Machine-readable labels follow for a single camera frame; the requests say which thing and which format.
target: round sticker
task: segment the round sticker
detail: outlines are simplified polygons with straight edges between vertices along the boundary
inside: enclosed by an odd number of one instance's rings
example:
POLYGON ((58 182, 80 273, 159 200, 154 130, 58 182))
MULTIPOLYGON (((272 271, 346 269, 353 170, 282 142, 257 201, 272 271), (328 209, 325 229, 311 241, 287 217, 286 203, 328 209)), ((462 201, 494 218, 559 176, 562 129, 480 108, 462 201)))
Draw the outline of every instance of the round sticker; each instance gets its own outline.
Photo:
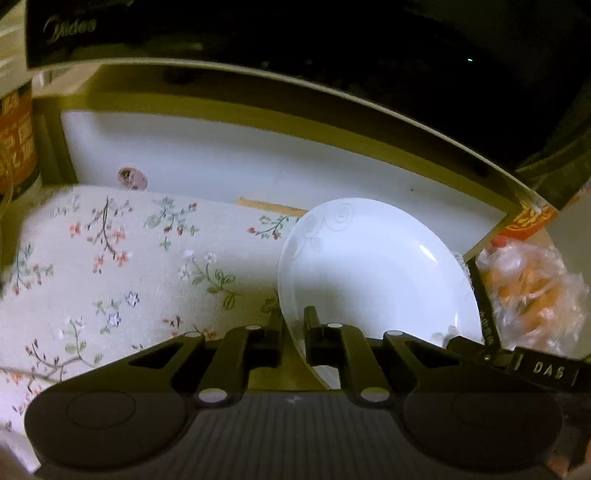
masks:
POLYGON ((148 186, 148 179, 139 170, 132 167, 123 167, 119 169, 117 180, 123 185, 124 189, 145 190, 148 186))

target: white plate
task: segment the white plate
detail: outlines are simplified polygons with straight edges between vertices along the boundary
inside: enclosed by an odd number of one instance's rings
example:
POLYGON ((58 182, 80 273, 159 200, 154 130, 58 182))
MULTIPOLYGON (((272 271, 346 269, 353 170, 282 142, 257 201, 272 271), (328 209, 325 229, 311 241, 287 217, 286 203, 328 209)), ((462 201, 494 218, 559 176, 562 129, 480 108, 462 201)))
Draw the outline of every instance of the white plate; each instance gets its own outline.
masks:
MULTIPOLYGON (((371 338, 402 330, 438 345, 447 335, 482 340, 474 293, 452 253, 416 218, 376 200, 332 200, 306 213, 283 247, 278 287, 304 357, 308 305, 321 323, 354 325, 371 338)), ((336 369, 314 369, 339 388, 336 369)))

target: plastic bag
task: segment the plastic bag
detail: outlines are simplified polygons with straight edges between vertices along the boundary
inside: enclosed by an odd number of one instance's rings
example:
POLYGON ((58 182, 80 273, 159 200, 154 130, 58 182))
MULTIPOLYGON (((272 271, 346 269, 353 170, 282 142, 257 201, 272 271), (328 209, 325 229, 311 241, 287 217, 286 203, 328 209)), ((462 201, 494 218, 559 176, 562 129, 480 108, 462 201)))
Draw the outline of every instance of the plastic bag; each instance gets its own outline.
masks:
POLYGON ((501 238, 480 253, 476 265, 503 348, 572 353, 589 288, 581 274, 566 271, 558 250, 501 238))

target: floral tablecloth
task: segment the floral tablecloth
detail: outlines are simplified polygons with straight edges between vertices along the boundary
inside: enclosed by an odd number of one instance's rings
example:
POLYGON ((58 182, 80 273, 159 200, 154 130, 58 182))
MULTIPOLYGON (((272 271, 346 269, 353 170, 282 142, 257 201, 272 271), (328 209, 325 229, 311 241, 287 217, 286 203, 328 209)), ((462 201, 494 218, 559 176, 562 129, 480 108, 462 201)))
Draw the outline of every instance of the floral tablecloth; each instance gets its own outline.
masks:
POLYGON ((266 324, 296 220, 90 186, 20 202, 3 226, 0 430, 23 434, 56 382, 191 330, 266 324))

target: microwave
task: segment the microwave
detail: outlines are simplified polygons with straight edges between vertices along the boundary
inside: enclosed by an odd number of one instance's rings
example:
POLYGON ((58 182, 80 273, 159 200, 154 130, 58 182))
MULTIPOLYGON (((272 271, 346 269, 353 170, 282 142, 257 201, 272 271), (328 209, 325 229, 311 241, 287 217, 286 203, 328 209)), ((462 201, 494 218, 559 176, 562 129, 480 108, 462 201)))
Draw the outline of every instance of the microwave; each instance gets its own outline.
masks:
POLYGON ((328 92, 459 145, 561 209, 591 176, 590 5, 30 0, 27 61, 177 60, 328 92))

